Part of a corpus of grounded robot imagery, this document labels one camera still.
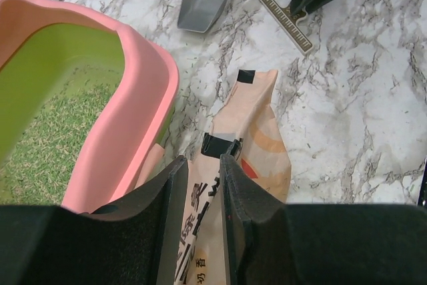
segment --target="paper bag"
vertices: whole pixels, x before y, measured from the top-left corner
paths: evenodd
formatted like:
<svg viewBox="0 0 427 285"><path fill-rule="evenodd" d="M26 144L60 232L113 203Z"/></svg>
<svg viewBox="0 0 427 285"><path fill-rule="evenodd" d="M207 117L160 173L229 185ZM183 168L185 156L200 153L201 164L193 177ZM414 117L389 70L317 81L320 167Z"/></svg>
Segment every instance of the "paper bag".
<svg viewBox="0 0 427 285"><path fill-rule="evenodd" d="M285 202L291 164L270 107L278 72L240 70L190 165L175 284L226 284L220 156L231 154L245 173Z"/></svg>

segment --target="white marble tile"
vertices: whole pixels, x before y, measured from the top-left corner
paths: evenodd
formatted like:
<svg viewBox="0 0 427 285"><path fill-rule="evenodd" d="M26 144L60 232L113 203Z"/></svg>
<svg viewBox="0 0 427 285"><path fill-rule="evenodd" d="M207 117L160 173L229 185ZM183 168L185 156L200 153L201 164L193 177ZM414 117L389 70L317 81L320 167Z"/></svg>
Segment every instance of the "white marble tile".
<svg viewBox="0 0 427 285"><path fill-rule="evenodd" d="M289 202L416 201L427 155L424 0L335 0L303 26L315 45L307 57L258 0L230 0L206 35L177 29L181 0L66 1L130 24L175 58L181 84L169 161L193 153L239 68L277 68L273 107L293 165Z"/></svg>

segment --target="comb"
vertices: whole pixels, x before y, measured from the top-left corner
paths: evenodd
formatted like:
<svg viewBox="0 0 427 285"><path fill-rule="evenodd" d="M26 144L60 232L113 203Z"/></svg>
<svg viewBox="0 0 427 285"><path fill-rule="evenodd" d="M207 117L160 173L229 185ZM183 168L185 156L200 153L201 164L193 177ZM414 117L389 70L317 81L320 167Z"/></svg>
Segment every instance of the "comb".
<svg viewBox="0 0 427 285"><path fill-rule="evenodd" d="M282 8L275 0L260 1L283 27L290 39L294 42L295 46L303 55L307 55L313 49L313 44L297 26L299 22L307 18L307 13L305 11L300 11L298 14L293 16L291 15L290 6Z"/></svg>

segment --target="orange graphic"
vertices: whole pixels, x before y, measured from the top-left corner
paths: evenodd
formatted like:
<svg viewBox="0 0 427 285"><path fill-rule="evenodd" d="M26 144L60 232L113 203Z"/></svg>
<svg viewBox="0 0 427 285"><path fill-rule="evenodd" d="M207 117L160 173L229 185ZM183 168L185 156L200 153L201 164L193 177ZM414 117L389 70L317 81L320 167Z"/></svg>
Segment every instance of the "orange graphic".
<svg viewBox="0 0 427 285"><path fill-rule="evenodd" d="M242 168L245 174L249 176L249 178L253 180L258 178L258 175L255 173L255 170L253 170L251 165L249 165L249 163L245 161L243 158L242 158Z"/></svg>
<svg viewBox="0 0 427 285"><path fill-rule="evenodd" d="M265 112L267 113L266 118L271 118L268 117L269 113L273 113L273 111L270 110L265 110ZM282 140L276 140L273 138L268 137L266 134L264 134L260 128L258 128L257 125L257 120L258 118L261 116L261 113L263 112L263 110L259 110L258 114L255 117L255 120L253 120L249 126L249 133L252 136L252 139L254 140L255 144L257 144L260 148L262 148L263 150L266 150L267 152L271 152L271 153L284 153L286 152L286 148L285 145L283 143Z"/></svg>

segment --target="litter granule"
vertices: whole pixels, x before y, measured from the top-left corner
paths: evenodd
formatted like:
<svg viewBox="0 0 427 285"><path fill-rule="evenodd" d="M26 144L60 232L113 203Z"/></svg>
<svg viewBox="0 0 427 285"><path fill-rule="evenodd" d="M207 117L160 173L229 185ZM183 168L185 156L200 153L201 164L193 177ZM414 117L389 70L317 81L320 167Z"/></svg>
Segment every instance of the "litter granule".
<svg viewBox="0 0 427 285"><path fill-rule="evenodd" d="M113 84L94 81L88 85L90 81L86 81L83 88L72 90L72 94L67 82L43 104L0 168L0 180L11 193L9 199L0 198L0 203L62 202L80 149L114 93L119 83L116 79Z"/></svg>

